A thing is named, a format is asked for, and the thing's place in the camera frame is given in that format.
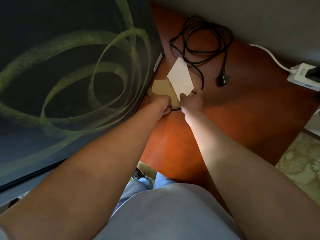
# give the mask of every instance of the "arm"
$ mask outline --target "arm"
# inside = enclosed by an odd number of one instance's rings
[[[248,240],[319,239],[320,208],[289,178],[223,133],[202,112],[202,91],[181,95],[208,171]]]
[[[93,239],[107,224],[169,96],[150,103],[67,159],[0,216],[15,240]]]

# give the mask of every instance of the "shoe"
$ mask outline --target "shoe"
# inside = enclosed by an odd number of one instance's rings
[[[134,175],[131,176],[132,179],[139,180],[140,178],[145,178],[145,173],[141,172],[140,169],[136,168],[136,171],[134,172]]]

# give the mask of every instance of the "blue jeans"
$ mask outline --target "blue jeans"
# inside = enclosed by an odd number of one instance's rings
[[[161,173],[158,173],[158,172],[157,172],[157,176],[155,177],[154,186],[151,179],[147,177],[141,177],[139,180],[134,179],[130,181],[125,187],[122,193],[122,196],[120,197],[120,200],[112,214],[114,214],[116,210],[118,210],[118,208],[122,206],[124,202],[126,202],[128,199],[130,199],[130,197],[134,196],[135,194],[143,191],[147,191],[147,190],[159,189],[166,185],[174,184],[174,183],[177,183],[177,182],[168,179],[167,177],[163,176]]]

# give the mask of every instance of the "patterned rug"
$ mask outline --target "patterned rug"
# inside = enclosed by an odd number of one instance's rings
[[[320,141],[301,132],[275,167],[320,206]]]

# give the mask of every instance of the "white wall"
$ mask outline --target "white wall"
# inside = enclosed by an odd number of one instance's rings
[[[320,65],[320,0],[150,0],[229,27],[288,60]]]

